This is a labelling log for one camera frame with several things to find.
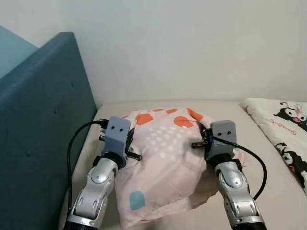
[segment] white bedsheet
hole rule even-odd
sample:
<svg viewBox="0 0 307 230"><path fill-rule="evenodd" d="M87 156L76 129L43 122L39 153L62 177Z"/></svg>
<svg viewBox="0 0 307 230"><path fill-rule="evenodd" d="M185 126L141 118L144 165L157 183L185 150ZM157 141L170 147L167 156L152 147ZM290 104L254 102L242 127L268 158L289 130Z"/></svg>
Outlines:
<svg viewBox="0 0 307 230"><path fill-rule="evenodd" d="M257 200L257 204L269 230L305 230L307 229L307 203L305 194L295 178L289 173L279 153L265 137L263 132L238 105L239 102L221 101L156 101L135 103L110 103L103 105L95 119L110 118L113 115L124 116L134 109L189 107L200 113L207 114L215 120L230 119L236 123L237 141L239 144L257 153L266 163L268 170L267 185ZM85 175L92 162L102 149L98 140L99 127L92 126L80 154L73 174L73 194L82 188ZM262 181L262 168L253 158L249 166L244 168L252 195L256 193ZM115 194L109 199L107 212L102 229L119 230L119 219L116 208ZM218 193L197 209L158 219L138 230L187 230L230 229L224 211L223 199Z"/></svg>

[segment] fabric headboard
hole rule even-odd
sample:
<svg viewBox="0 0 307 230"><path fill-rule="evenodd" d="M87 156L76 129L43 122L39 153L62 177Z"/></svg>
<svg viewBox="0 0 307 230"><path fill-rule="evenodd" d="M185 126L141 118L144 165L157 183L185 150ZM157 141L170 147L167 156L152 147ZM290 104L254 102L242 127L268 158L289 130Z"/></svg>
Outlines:
<svg viewBox="0 0 307 230"><path fill-rule="evenodd" d="M71 32L58 34L0 79L1 230L57 228L67 189L67 145L95 113ZM87 130L74 142L72 168Z"/></svg>

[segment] gray gripper housing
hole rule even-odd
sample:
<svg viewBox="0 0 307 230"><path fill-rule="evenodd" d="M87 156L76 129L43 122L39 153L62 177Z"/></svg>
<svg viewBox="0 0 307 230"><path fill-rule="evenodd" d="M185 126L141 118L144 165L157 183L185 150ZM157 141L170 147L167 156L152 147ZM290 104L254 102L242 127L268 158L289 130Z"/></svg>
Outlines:
<svg viewBox="0 0 307 230"><path fill-rule="evenodd" d="M210 126L213 136L236 143L236 125L233 121L215 121ZM234 147L231 145L213 140L210 151L205 153L205 159L209 160L211 157L222 153L228 153L233 158L233 149Z"/></svg>
<svg viewBox="0 0 307 230"><path fill-rule="evenodd" d="M113 116L109 119L106 128L105 148L103 153L112 152L118 155L123 162L120 168L126 166L126 141L130 126L131 122L129 120Z"/></svg>

